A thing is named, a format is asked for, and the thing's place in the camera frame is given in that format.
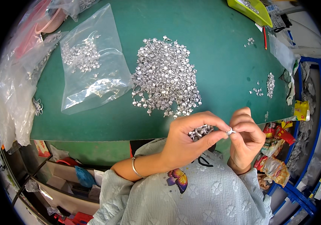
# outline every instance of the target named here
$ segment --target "finger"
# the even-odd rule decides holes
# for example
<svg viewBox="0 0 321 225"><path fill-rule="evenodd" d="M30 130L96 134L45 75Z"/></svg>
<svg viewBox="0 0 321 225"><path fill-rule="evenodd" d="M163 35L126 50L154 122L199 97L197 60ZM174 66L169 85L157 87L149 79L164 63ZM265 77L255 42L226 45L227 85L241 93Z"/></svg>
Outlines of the finger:
<svg viewBox="0 0 321 225"><path fill-rule="evenodd" d="M174 129L179 129L181 132L185 134L204 124L216 126L217 128L223 131L230 130L230 126L228 126L222 119L220 119L219 117L217 117L209 111L184 116L184 118L175 120L172 123L173 124L171 124L171 126Z"/></svg>
<svg viewBox="0 0 321 225"><path fill-rule="evenodd" d="M228 138L228 135L224 131L217 130L205 135L198 141L194 142L193 145L196 146L195 148L199 150L199 153L202 153L208 148L212 147L219 140L227 139L227 138Z"/></svg>
<svg viewBox="0 0 321 225"><path fill-rule="evenodd" d="M237 117L237 116L239 116L239 115L243 115L243 114L247 114L247 115L250 115L250 116L251 116L250 108L249 108L249 107L244 107L244 108L241 108L241 109L239 109L239 110L236 110L236 111L233 113L232 118Z"/></svg>
<svg viewBox="0 0 321 225"><path fill-rule="evenodd" d="M229 135L230 140L232 141L235 149L244 149L247 146L244 143L243 137L239 133L232 133Z"/></svg>
<svg viewBox="0 0 321 225"><path fill-rule="evenodd" d="M264 143L266 135L255 123L241 122L233 127L236 132L248 132L253 142Z"/></svg>
<svg viewBox="0 0 321 225"><path fill-rule="evenodd" d="M242 114L242 115L238 115L238 116L232 118L229 125L231 127L234 127L235 125L237 125L237 124L239 124L241 122L254 123L254 120L250 115Z"/></svg>

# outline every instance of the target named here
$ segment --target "light blue sweater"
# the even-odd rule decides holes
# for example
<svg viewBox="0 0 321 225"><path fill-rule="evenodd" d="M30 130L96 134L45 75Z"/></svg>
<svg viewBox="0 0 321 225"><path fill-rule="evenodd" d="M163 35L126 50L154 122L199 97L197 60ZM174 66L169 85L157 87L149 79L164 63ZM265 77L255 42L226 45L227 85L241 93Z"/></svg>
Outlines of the light blue sweater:
<svg viewBox="0 0 321 225"><path fill-rule="evenodd" d="M137 154L162 151L166 139L142 146ZM237 176L205 151L198 159L168 173L133 183L104 173L100 209L90 225L244 224L266 225L271 197L259 189L257 170Z"/></svg>

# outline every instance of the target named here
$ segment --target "green work table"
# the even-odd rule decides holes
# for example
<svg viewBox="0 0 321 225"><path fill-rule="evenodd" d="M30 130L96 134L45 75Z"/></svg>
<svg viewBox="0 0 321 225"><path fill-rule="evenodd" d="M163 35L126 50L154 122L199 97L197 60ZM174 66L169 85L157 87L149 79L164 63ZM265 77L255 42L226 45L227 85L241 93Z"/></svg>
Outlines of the green work table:
<svg viewBox="0 0 321 225"><path fill-rule="evenodd" d="M284 68L264 49L263 33L254 21L228 7L226 0L103 0L82 12L77 23L69 18L57 31L72 30L108 2L131 73L144 38L167 35L187 46L190 63L198 70L203 103L194 113L209 110L229 123L235 110L248 106L257 124L265 122L267 111L267 121L293 115L285 100L286 83L278 79ZM255 43L244 47L248 38ZM275 76L271 99L266 95L269 72ZM260 87L263 96L249 94ZM163 118L161 110L148 116L146 109L134 107L132 90L101 107L66 115L60 111L63 90L64 71L57 47L37 85L35 97L41 99L44 109L34 118L31 139L102 142L166 137L173 120L172 116Z"/></svg>

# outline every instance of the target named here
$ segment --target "hand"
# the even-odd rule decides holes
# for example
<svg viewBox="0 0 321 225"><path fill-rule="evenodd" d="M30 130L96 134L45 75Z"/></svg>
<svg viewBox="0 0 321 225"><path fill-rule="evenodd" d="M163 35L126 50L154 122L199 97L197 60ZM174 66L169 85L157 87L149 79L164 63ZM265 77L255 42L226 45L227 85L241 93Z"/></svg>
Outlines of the hand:
<svg viewBox="0 0 321 225"><path fill-rule="evenodd" d="M250 170L250 164L264 145L266 135L255 124L248 107L234 112L230 126L237 133L230 134L232 144L228 165L239 175Z"/></svg>
<svg viewBox="0 0 321 225"><path fill-rule="evenodd" d="M193 142L188 133L204 124L216 126L219 130ZM167 170L188 165L217 141L228 138L225 131L229 130L230 126L209 111L178 117L171 123L167 142L160 154L160 160Z"/></svg>

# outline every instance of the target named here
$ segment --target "red pen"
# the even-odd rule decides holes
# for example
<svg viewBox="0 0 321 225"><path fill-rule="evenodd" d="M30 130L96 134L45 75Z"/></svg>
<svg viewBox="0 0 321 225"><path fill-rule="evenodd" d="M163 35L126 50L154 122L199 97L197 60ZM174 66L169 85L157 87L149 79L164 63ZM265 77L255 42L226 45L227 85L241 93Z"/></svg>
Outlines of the red pen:
<svg viewBox="0 0 321 225"><path fill-rule="evenodd" d="M266 48L266 27L263 26L263 34L264 34L264 46Z"/></svg>

